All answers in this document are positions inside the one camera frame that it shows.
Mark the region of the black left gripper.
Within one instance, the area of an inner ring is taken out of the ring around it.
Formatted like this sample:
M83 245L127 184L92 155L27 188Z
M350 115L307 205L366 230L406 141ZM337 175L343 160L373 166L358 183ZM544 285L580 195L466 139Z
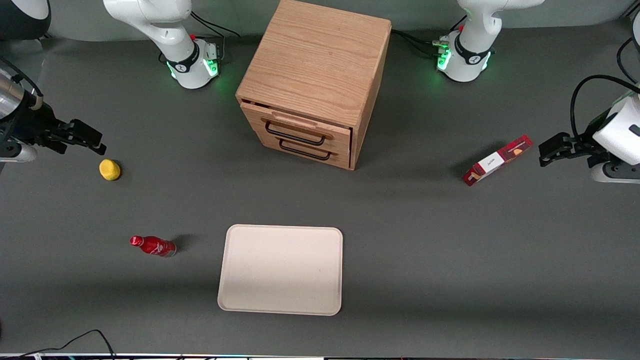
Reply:
M544 142L544 149L538 148L540 167L571 158L586 157L589 169L609 160L609 152L592 138L573 138L569 133L560 132Z

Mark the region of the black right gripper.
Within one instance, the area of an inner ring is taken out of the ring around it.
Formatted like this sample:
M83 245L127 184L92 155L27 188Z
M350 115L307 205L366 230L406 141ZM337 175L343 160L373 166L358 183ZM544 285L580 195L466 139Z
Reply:
M17 107L17 139L27 145L37 145L64 154L68 145L85 147L103 156L107 146L103 134L79 119L71 119L71 135L66 131L67 123L58 120L50 105L45 102L39 109L31 109L26 101Z

